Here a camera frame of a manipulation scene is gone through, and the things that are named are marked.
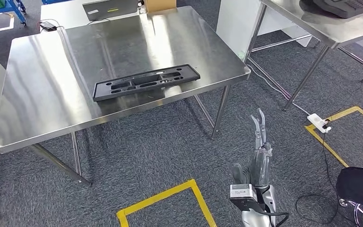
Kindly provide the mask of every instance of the electrical cord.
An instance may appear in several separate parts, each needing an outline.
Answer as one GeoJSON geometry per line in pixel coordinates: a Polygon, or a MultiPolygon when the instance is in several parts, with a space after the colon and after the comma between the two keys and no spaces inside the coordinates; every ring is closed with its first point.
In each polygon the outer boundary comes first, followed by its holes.
{"type": "Polygon", "coordinates": [[[38,21],[38,23],[37,23],[38,28],[40,28],[40,23],[41,23],[42,21],[46,21],[46,20],[55,21],[55,22],[58,24],[58,26],[56,26],[56,28],[60,28],[60,27],[61,27],[61,28],[65,29],[65,27],[61,26],[61,25],[59,24],[59,22],[58,22],[57,20],[55,20],[55,19],[42,19],[42,20],[38,21]]]}
{"type": "Polygon", "coordinates": [[[272,223],[272,227],[279,227],[281,226],[283,223],[285,223],[287,221],[287,219],[289,218],[290,214],[288,212],[280,212],[280,213],[266,213],[266,212],[259,212],[259,211],[255,211],[259,214],[262,215],[266,215],[266,216],[284,216],[284,218],[279,221],[279,223],[276,224],[276,226],[273,226],[272,223]]]}
{"type": "Polygon", "coordinates": [[[339,195],[337,193],[337,190],[335,188],[335,186],[333,185],[332,183],[332,180],[330,179],[330,175],[329,175],[329,164],[328,164],[328,160],[327,160],[327,157],[326,157],[326,151],[325,151],[325,137],[326,137],[326,133],[324,133],[323,135],[323,142],[322,142],[322,151],[323,151],[323,156],[325,158],[325,165],[326,165],[326,174],[327,174],[327,177],[328,177],[328,180],[329,180],[329,183],[330,183],[330,186],[332,186],[333,190],[335,191],[336,193],[336,198],[337,198],[337,203],[336,203],[336,210],[332,216],[332,218],[330,218],[328,221],[326,222],[321,222],[321,221],[317,221],[317,220],[313,220],[311,218],[306,218],[304,217],[299,211],[298,211],[298,208],[297,208],[297,204],[300,200],[302,199],[305,199],[305,198],[309,198],[309,197],[321,197],[321,198],[324,198],[324,199],[328,199],[327,197],[323,196],[323,195],[319,195],[319,194],[309,194],[309,195],[303,195],[303,196],[300,196],[298,197],[298,199],[295,201],[295,211],[297,212],[297,214],[302,218],[302,219],[305,219],[305,220],[308,220],[308,221],[311,221],[311,222],[315,222],[317,224],[322,224],[322,225],[327,225],[327,224],[330,224],[334,219],[335,217],[337,216],[337,214],[340,214],[340,216],[342,216],[344,219],[350,221],[351,223],[355,224],[354,221],[352,221],[351,219],[349,219],[348,217],[344,216],[342,213],[339,212],[339,195]]]}
{"type": "MultiPolygon", "coordinates": [[[[254,74],[255,75],[257,75],[258,77],[260,77],[260,78],[262,78],[273,90],[275,90],[275,91],[277,91],[277,92],[279,92],[280,94],[282,94],[283,95],[283,97],[285,97],[285,99],[286,100],[289,100],[289,98],[288,97],[286,97],[286,95],[284,95],[283,94],[283,92],[281,92],[279,89],[277,89],[277,88],[275,88],[274,86],[272,86],[269,82],[268,82],[268,80],[265,78],[265,77],[263,77],[263,76],[261,76],[261,75],[259,75],[255,70],[254,70],[254,68],[252,67],[252,66],[250,66],[250,65],[247,65],[251,70],[252,70],[252,72],[254,72],[254,74]]],[[[301,108],[299,105],[297,105],[297,104],[295,104],[295,103],[293,103],[293,105],[295,105],[297,108],[299,108],[300,110],[302,110],[304,113],[306,113],[307,115],[310,115],[310,113],[308,113],[307,111],[305,111],[303,108],[301,108]]]]}
{"type": "MultiPolygon", "coordinates": [[[[361,83],[361,84],[360,84],[360,86],[359,86],[356,90],[352,91],[352,92],[350,93],[350,95],[348,96],[348,98],[347,98],[347,99],[351,98],[351,96],[353,96],[354,92],[356,92],[356,91],[358,91],[358,90],[361,90],[362,86],[363,86],[363,83],[361,83]]],[[[342,106],[341,106],[338,110],[336,110],[335,112],[333,112],[333,113],[331,114],[331,116],[333,116],[333,115],[335,115],[336,113],[338,113],[341,109],[343,109],[343,107],[345,107],[345,105],[342,105],[342,106]]]]}
{"type": "Polygon", "coordinates": [[[91,23],[94,23],[94,22],[97,22],[97,21],[102,21],[102,20],[107,20],[107,21],[110,21],[108,18],[104,18],[104,19],[100,19],[100,20],[93,20],[93,21],[90,21],[88,24],[86,25],[90,25],[91,23]]]}

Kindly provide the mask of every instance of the stainless steel table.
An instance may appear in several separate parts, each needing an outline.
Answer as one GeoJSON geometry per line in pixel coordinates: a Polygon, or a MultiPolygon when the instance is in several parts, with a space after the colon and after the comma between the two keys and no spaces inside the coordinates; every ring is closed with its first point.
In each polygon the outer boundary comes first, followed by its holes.
{"type": "Polygon", "coordinates": [[[250,69],[191,7],[13,40],[0,104],[0,153],[30,146],[89,185],[81,175],[75,131],[194,96],[219,128],[230,85],[250,69]],[[94,102],[96,82],[190,64],[201,79],[94,102]],[[215,122],[198,94],[224,87],[215,122]],[[40,142],[72,134],[76,171],[40,142]]]}
{"type": "MultiPolygon", "coordinates": [[[[307,10],[308,7],[303,4],[300,0],[261,0],[261,6],[259,8],[256,26],[254,29],[254,34],[251,38],[250,45],[246,52],[245,59],[248,59],[252,64],[254,64],[264,75],[278,87],[280,91],[288,98],[284,109],[286,110],[294,99],[297,97],[298,93],[306,84],[308,78],[313,74],[315,68],[325,56],[325,54],[330,49],[339,48],[344,53],[348,54],[350,57],[354,58],[361,64],[363,60],[354,54],[348,52],[347,50],[341,48],[344,45],[351,44],[363,39],[363,14],[349,19],[338,18],[337,16],[331,15],[329,13],[312,13],[311,10],[307,10]],[[254,48],[254,44],[258,35],[259,28],[262,23],[262,19],[265,14],[267,7],[272,8],[276,12],[280,13],[287,19],[291,20],[297,24],[302,29],[306,30],[312,36],[316,37],[318,40],[325,44],[325,47],[319,53],[317,59],[312,64],[311,68],[308,70],[304,79],[301,81],[300,85],[293,93],[290,95],[282,86],[280,86],[268,73],[265,72],[251,57],[250,54],[257,50],[263,50],[272,46],[286,43],[282,41],[276,44],[267,45],[265,47],[254,48]]],[[[297,40],[298,38],[287,40],[287,42],[297,40]]]]}

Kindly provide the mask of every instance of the laptop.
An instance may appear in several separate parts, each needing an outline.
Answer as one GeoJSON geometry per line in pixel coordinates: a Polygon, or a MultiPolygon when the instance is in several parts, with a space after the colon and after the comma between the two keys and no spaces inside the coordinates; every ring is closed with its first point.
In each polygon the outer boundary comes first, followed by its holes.
{"type": "Polygon", "coordinates": [[[98,21],[137,12],[138,0],[103,0],[83,4],[88,20],[98,21]]]}

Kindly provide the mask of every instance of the blue rack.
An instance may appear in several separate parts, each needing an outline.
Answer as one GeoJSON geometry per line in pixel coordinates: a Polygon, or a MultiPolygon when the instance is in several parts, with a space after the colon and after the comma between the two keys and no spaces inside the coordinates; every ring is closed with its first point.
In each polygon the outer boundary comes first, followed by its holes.
{"type": "Polygon", "coordinates": [[[44,5],[47,4],[52,4],[52,3],[57,3],[57,2],[62,2],[62,1],[68,1],[68,0],[41,0],[43,2],[44,5]]]}
{"type": "Polygon", "coordinates": [[[17,14],[17,17],[20,19],[20,22],[26,26],[26,19],[24,19],[24,15],[26,15],[26,8],[21,2],[21,0],[5,0],[5,7],[0,8],[0,13],[12,12],[14,11],[17,14]]]}

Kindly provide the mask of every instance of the yellow floor tape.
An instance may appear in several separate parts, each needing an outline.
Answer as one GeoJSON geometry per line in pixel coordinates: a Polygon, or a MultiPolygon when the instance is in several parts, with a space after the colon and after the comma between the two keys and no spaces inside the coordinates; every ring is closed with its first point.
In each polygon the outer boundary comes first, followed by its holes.
{"type": "MultiPolygon", "coordinates": [[[[351,114],[351,113],[354,113],[355,111],[358,111],[358,112],[360,112],[362,115],[363,115],[363,109],[361,109],[360,107],[358,107],[358,106],[353,106],[353,107],[351,107],[351,108],[349,108],[349,109],[346,109],[346,110],[344,110],[344,111],[342,111],[342,112],[339,112],[339,113],[337,113],[337,114],[335,114],[335,115],[333,115],[333,116],[331,116],[331,117],[329,117],[329,118],[327,118],[327,119],[329,119],[330,121],[335,121],[335,120],[337,120],[337,119],[339,119],[339,118],[342,118],[342,117],[344,117],[344,116],[347,116],[347,115],[349,115],[349,114],[351,114]]],[[[335,158],[337,158],[338,160],[339,160],[339,162],[341,162],[341,164],[343,164],[345,167],[349,167],[349,165],[327,144],[327,143],[325,143],[324,141],[323,141],[323,139],[316,133],[316,131],[315,131],[315,126],[313,125],[313,124],[311,124],[311,125],[308,125],[308,126],[305,126],[305,128],[308,130],[308,132],[310,132],[311,133],[311,135],[313,135],[321,144],[323,144],[324,146],[325,146],[325,148],[326,149],[328,149],[329,150],[329,152],[331,152],[331,154],[333,155],[333,156],[335,156],[335,158]]]]}
{"type": "Polygon", "coordinates": [[[127,208],[124,208],[122,210],[119,210],[119,212],[116,213],[116,216],[118,217],[119,221],[120,221],[120,225],[121,227],[129,227],[129,223],[127,222],[127,218],[126,216],[136,212],[137,210],[141,210],[144,207],[150,206],[160,200],[166,199],[171,195],[174,195],[176,193],[179,193],[183,190],[186,190],[188,188],[191,188],[195,197],[197,198],[199,207],[202,210],[202,213],[204,214],[204,217],[207,219],[208,224],[210,227],[216,227],[216,223],[214,221],[214,218],[211,215],[211,212],[209,212],[209,209],[207,207],[207,204],[204,201],[204,198],[201,195],[201,192],[197,186],[197,183],[195,182],[194,179],[191,179],[185,183],[182,183],[176,187],[173,187],[171,189],[168,189],[164,192],[161,192],[157,195],[154,195],[146,200],[143,200],[141,202],[138,202],[134,205],[131,205],[127,208]]]}

